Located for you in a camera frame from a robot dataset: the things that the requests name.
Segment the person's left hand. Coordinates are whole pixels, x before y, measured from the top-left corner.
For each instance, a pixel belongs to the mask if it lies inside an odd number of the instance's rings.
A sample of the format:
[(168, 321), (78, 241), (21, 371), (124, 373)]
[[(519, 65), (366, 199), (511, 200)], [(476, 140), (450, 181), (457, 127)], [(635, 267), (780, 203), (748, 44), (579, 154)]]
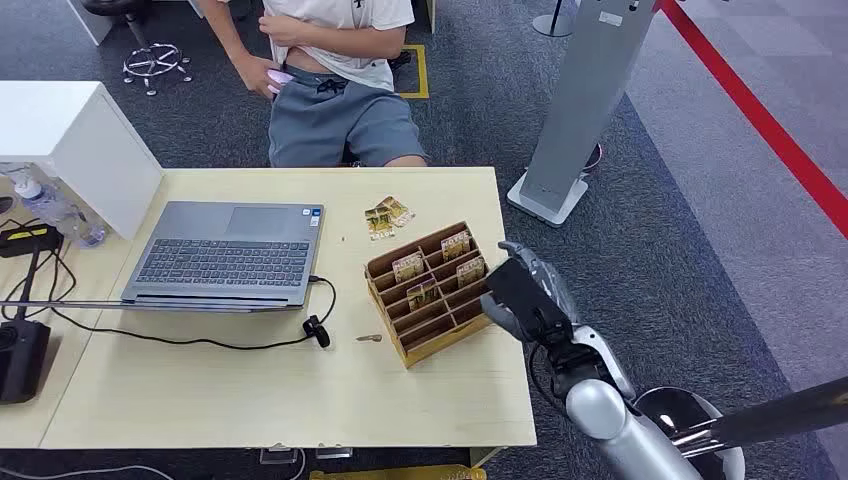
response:
[(281, 15), (262, 16), (258, 20), (259, 30), (269, 36), (275, 45), (296, 47), (305, 45), (305, 34), (309, 25), (301, 20)]

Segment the person's right hand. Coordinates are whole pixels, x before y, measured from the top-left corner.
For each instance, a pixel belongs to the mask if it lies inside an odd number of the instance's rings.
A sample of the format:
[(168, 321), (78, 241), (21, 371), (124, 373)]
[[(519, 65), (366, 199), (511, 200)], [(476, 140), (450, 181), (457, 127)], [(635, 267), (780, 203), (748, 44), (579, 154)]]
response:
[(280, 84), (272, 79), (268, 72), (278, 69), (276, 63), (245, 52), (234, 55), (231, 61), (248, 90), (269, 100), (274, 98), (275, 90), (280, 88)]

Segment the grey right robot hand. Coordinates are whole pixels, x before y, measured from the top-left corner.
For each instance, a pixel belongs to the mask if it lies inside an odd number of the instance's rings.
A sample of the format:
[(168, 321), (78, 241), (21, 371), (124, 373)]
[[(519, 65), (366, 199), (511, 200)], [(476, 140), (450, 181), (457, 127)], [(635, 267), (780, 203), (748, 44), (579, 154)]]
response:
[(523, 342), (546, 347), (567, 344), (580, 315), (557, 269), (518, 242), (500, 241), (507, 258), (484, 279), (483, 313)]

